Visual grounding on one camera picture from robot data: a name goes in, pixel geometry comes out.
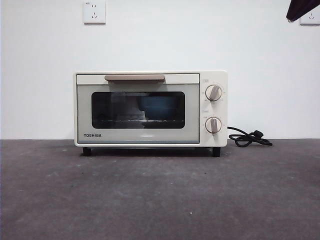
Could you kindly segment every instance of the control knob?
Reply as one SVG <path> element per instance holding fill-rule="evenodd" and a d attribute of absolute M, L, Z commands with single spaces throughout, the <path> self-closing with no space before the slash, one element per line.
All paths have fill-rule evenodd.
<path fill-rule="evenodd" d="M 221 98 L 221 95 L 222 95 L 222 90 L 221 90 L 221 87 L 219 87 L 218 85 L 208 86 L 207 89 L 205 90 L 206 98 L 212 102 L 219 100 Z"/>
<path fill-rule="evenodd" d="M 205 128 L 209 133 L 216 134 L 221 130 L 221 121 L 219 118 L 210 117 L 205 122 Z"/>

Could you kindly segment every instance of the wall outlet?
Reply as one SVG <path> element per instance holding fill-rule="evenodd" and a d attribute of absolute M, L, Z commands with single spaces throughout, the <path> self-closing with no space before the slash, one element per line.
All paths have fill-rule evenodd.
<path fill-rule="evenodd" d="M 300 25 L 320 25 L 320 5 L 300 18 Z"/>
<path fill-rule="evenodd" d="M 83 3 L 84 24 L 106 24 L 106 1 L 94 0 Z"/>

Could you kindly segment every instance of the black power cord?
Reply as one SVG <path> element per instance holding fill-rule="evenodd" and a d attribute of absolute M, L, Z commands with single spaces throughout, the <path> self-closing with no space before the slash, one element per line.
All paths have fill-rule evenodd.
<path fill-rule="evenodd" d="M 262 138 L 264 136 L 264 134 L 258 130 L 255 130 L 254 132 L 251 132 L 248 134 L 245 131 L 242 131 L 241 129 L 236 128 L 236 127 L 228 126 L 228 129 L 235 130 L 235 131 L 238 131 L 243 134 L 243 135 L 242 134 L 230 134 L 229 135 L 229 138 L 231 140 L 233 140 L 239 148 L 245 148 L 252 143 L 258 143 L 258 144 L 262 144 L 262 145 L 272 146 L 272 143 L 269 140 Z"/>

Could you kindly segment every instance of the oven window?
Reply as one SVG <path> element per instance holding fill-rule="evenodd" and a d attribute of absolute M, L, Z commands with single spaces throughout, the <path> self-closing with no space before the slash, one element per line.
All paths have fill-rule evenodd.
<path fill-rule="evenodd" d="M 182 129 L 185 94 L 180 91 L 94 92 L 95 129 Z"/>

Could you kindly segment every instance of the black foot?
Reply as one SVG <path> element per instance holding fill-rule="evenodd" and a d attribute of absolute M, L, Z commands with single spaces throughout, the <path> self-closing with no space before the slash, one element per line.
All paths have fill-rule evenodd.
<path fill-rule="evenodd" d="M 83 149 L 83 156 L 91 156 L 91 148 L 89 147 L 84 147 Z"/>
<path fill-rule="evenodd" d="M 212 157 L 218 158 L 220 157 L 221 147 L 213 147 L 212 148 Z"/>

